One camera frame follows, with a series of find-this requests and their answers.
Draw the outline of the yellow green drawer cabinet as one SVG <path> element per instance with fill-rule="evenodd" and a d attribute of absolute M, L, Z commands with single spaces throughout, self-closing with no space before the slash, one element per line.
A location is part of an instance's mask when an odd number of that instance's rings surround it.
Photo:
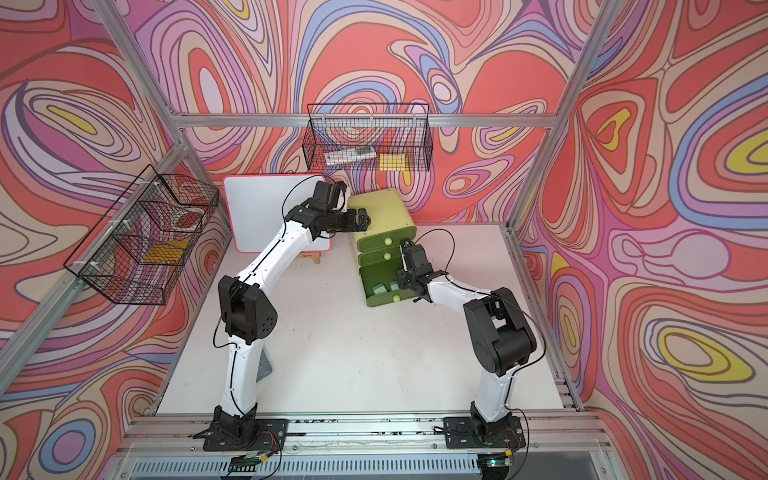
<path fill-rule="evenodd" d="M 352 209 L 364 208 L 371 218 L 373 230 L 391 230 L 415 225 L 400 193 L 396 189 L 385 189 L 352 196 L 347 203 Z"/>

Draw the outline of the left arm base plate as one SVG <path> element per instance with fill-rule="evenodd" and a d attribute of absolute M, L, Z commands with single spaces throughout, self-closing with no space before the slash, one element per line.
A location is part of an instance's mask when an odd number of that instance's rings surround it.
<path fill-rule="evenodd" d="M 288 425 L 287 419 L 278 418 L 212 421 L 203 434 L 203 450 L 278 452 Z"/>

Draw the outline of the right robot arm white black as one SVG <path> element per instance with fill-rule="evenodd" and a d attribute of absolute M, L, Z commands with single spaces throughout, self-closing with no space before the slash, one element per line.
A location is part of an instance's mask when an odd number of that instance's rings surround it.
<path fill-rule="evenodd" d="M 507 288 L 483 291 L 464 285 L 444 271 L 418 275 L 400 269 L 397 282 L 419 299 L 463 316 L 472 350 L 483 368 L 472 414 L 486 424 L 501 421 L 511 411 L 508 400 L 516 376 L 536 362 L 532 357 L 536 351 L 544 350 L 514 294 Z"/>

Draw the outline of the green top drawer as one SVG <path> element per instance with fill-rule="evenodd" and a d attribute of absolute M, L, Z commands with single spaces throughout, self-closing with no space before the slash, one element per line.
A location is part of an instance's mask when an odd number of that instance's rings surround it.
<path fill-rule="evenodd" d="M 403 240 L 412 240 L 415 238 L 417 228 L 415 225 L 402 228 L 391 229 L 387 231 L 373 230 L 370 226 L 368 231 L 356 232 L 354 239 L 357 251 L 359 253 L 368 253 L 391 246 L 398 246 Z"/>

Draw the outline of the green bottom drawer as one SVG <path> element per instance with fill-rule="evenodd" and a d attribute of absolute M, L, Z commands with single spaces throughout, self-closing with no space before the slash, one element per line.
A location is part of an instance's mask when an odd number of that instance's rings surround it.
<path fill-rule="evenodd" d="M 375 308 L 391 303 L 413 299 L 416 294 L 411 289 L 403 289 L 398 284 L 397 272 L 403 268 L 400 258 L 393 258 L 375 264 L 361 266 L 361 277 L 366 305 Z"/>

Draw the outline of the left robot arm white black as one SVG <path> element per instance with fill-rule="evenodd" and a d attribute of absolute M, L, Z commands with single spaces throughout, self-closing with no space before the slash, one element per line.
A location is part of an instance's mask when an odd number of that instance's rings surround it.
<path fill-rule="evenodd" d="M 220 407 L 243 418 L 257 405 L 257 374 L 265 339 L 277 325 L 270 294 L 290 264 L 314 240 L 336 233 L 365 232 L 371 218 L 360 209 L 292 208 L 266 249 L 236 276 L 218 284 L 220 318 L 229 338 L 228 373 Z"/>

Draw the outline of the green drawer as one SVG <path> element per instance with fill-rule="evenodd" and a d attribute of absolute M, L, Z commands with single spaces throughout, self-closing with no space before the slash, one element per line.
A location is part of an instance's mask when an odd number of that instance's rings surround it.
<path fill-rule="evenodd" d="M 368 267 L 388 261 L 402 262 L 401 247 L 399 245 L 385 246 L 384 248 L 374 249 L 358 255 L 360 267 Z"/>
<path fill-rule="evenodd" d="M 391 229 L 387 231 L 373 230 L 370 226 L 368 231 L 356 232 L 354 239 L 357 251 L 359 253 L 368 253 L 391 246 L 398 246 L 403 240 L 412 240 L 415 238 L 417 228 L 415 225 L 402 228 Z"/>
<path fill-rule="evenodd" d="M 398 284 L 397 272 L 403 268 L 400 258 L 393 258 L 375 264 L 361 266 L 361 277 L 366 305 L 375 308 L 391 303 L 413 299 L 416 294 L 411 289 L 403 289 Z"/>

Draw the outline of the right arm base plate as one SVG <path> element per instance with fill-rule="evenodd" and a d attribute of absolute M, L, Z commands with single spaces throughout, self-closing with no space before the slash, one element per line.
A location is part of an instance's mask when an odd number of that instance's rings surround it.
<path fill-rule="evenodd" d="M 448 449 L 501 448 L 515 452 L 527 446 L 521 420 L 511 414 L 495 422 L 481 417 L 444 417 L 442 432 Z"/>

